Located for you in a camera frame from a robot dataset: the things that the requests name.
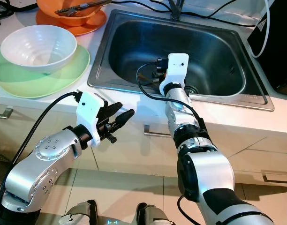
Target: orange plate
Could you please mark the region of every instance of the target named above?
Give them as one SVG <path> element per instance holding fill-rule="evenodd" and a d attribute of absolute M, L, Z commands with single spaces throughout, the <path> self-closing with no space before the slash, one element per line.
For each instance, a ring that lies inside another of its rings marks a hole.
<path fill-rule="evenodd" d="M 67 29 L 73 35 L 78 36 L 82 34 L 87 34 L 99 29 L 106 23 L 107 16 L 103 11 L 98 11 L 95 15 L 93 15 L 86 24 L 79 27 L 70 27 L 58 21 L 58 19 L 53 18 L 49 15 L 43 13 L 43 11 L 39 10 L 36 14 L 36 23 L 37 24 L 46 24 L 46 25 L 54 25 L 58 27 L 62 27 Z"/>

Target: kitchen counter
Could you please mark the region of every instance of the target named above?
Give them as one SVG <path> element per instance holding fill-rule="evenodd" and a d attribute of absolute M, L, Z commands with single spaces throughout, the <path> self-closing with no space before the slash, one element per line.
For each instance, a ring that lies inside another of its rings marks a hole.
<path fill-rule="evenodd" d="M 130 7 L 109 4 L 102 8 L 102 10 L 107 14 L 108 17 L 113 9 L 121 9 L 147 15 L 156 15 L 159 17 L 169 18 L 169 14 L 154 13 L 142 7 Z M 24 26 L 35 25 L 36 12 L 37 9 L 24 13 L 16 13 L 9 18 L 2 19 L 0 26 L 0 44 L 2 40 L 11 32 Z M 249 28 L 233 26 L 212 20 L 205 20 L 190 16 L 183 16 L 182 21 L 235 30 L 239 33 L 245 46 L 248 46 L 246 40 L 251 33 L 251 29 Z M 143 94 L 127 93 L 115 90 L 95 89 L 87 85 L 87 78 L 94 62 L 105 27 L 106 26 L 104 25 L 102 28 L 95 32 L 77 37 L 78 44 L 84 46 L 90 52 L 91 61 L 90 66 L 87 68 L 86 72 L 74 84 L 55 94 L 36 99 L 17 98 L 11 96 L 0 87 L 0 104 L 45 109 L 53 100 L 55 100 L 60 95 L 78 89 L 81 91 L 96 92 L 103 96 L 106 100 L 108 100 L 109 103 L 120 101 L 124 105 L 123 110 L 133 108 L 136 111 L 136 118 L 140 118 L 141 120 L 144 120 L 146 122 L 157 122 L 161 124 L 166 124 L 167 119 L 164 114 L 164 102 L 158 102 L 149 99 Z M 287 96 L 283 96 L 276 93 L 270 87 L 258 62 L 255 59 L 252 59 L 252 61 L 269 95 L 271 96 L 271 100 L 275 107 L 275 110 L 273 112 L 199 101 L 193 101 L 193 107 L 198 112 L 198 114 L 204 118 L 206 123 L 212 124 L 214 126 L 234 126 L 287 133 Z M 55 106 L 55 110 L 74 113 L 76 111 L 76 102 L 71 98 L 66 98 Z"/>

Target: light green plate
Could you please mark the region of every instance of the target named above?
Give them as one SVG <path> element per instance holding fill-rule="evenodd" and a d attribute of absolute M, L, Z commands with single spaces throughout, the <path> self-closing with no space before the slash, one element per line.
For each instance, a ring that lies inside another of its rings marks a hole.
<path fill-rule="evenodd" d="M 89 52 L 78 45 L 73 59 L 61 70 L 44 75 L 8 62 L 0 52 L 0 86 L 16 97 L 39 98 L 56 93 L 74 83 L 89 65 Z"/>

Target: bowl rim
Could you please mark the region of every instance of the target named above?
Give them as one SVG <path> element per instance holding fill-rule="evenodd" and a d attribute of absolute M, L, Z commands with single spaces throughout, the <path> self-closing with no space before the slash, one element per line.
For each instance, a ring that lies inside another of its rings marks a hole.
<path fill-rule="evenodd" d="M 25 64 L 19 64 L 19 63 L 16 63 L 16 62 L 12 61 L 12 60 L 9 60 L 8 57 L 5 57 L 5 54 L 3 54 L 2 46 L 5 45 L 7 39 L 9 39 L 10 36 L 12 36 L 12 35 L 14 35 L 14 34 L 20 32 L 21 30 L 24 30 L 24 29 L 26 29 L 26 28 L 29 28 L 29 27 L 38 27 L 38 26 L 41 26 L 41 27 L 42 27 L 42 26 L 46 26 L 46 27 L 56 27 L 57 29 L 65 30 L 65 32 L 67 32 L 69 35 L 71 35 L 71 36 L 73 37 L 73 39 L 74 39 L 74 45 L 75 45 L 75 47 L 74 47 L 73 51 L 72 51 L 68 56 L 66 56 L 65 58 L 63 58 L 63 59 L 61 59 L 61 60 L 59 60 L 59 61 L 52 62 L 52 63 L 49 63 L 49 64 L 44 64 L 44 65 L 34 65 L 34 66 L 32 66 L 32 65 L 25 65 Z M 16 31 L 10 33 L 10 34 L 2 41 L 2 43 L 1 43 L 1 45 L 0 45 L 0 52 L 1 52 L 2 56 L 3 56 L 7 61 L 9 61 L 9 62 L 11 62 L 11 63 L 13 63 L 13 64 L 16 64 L 16 65 L 19 65 L 19 66 L 22 66 L 22 67 L 40 68 L 40 67 L 52 66 L 52 65 L 55 65 L 55 64 L 57 64 L 57 63 L 60 63 L 60 62 L 63 62 L 63 61 L 65 61 L 65 60 L 67 60 L 68 58 L 70 58 L 70 57 L 75 53 L 75 51 L 76 51 L 76 49 L 77 49 L 77 45 L 78 45 L 78 43 L 77 43 L 76 37 L 75 37 L 71 32 L 69 32 L 67 29 L 64 29 L 64 28 L 62 28 L 62 27 L 53 26 L 53 25 L 43 25 L 43 24 L 42 24 L 42 25 L 39 25 L 39 24 L 38 24 L 38 25 L 26 26 L 26 27 L 20 28 L 20 29 L 18 29 L 18 30 L 16 30 Z"/>
<path fill-rule="evenodd" d="M 96 8 L 96 10 L 94 10 L 93 12 L 91 12 L 90 14 L 88 15 L 85 15 L 85 16 L 80 16 L 80 17 L 70 17 L 70 16 L 60 16 L 58 14 L 56 14 L 55 12 L 51 13 L 50 11 L 46 11 L 46 10 L 43 10 L 43 8 L 41 7 L 42 4 L 41 4 L 42 1 L 38 1 L 36 0 L 36 3 L 38 5 L 38 8 L 43 11 L 45 14 L 51 16 L 51 17 L 54 17 L 54 18 L 57 18 L 57 19 L 67 19 L 67 20 L 76 20 L 76 19 L 84 19 L 84 18 L 88 18 L 88 17 L 92 17 L 94 16 L 98 11 L 101 10 L 102 6 L 94 6 L 93 8 Z"/>

